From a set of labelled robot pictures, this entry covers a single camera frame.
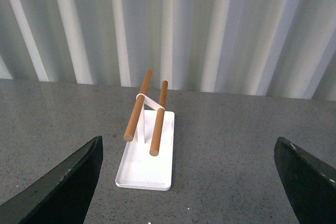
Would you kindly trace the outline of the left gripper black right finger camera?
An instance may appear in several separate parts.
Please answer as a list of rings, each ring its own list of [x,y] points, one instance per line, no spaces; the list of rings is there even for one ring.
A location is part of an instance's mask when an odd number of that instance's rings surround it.
[[[274,148],[276,168],[300,223],[335,223],[335,168],[284,137]]]

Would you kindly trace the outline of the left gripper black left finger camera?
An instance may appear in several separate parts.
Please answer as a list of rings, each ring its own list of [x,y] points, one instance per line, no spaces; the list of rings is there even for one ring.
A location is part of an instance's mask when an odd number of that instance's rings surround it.
[[[83,223],[102,161],[102,137],[96,136],[3,203],[1,223]]]

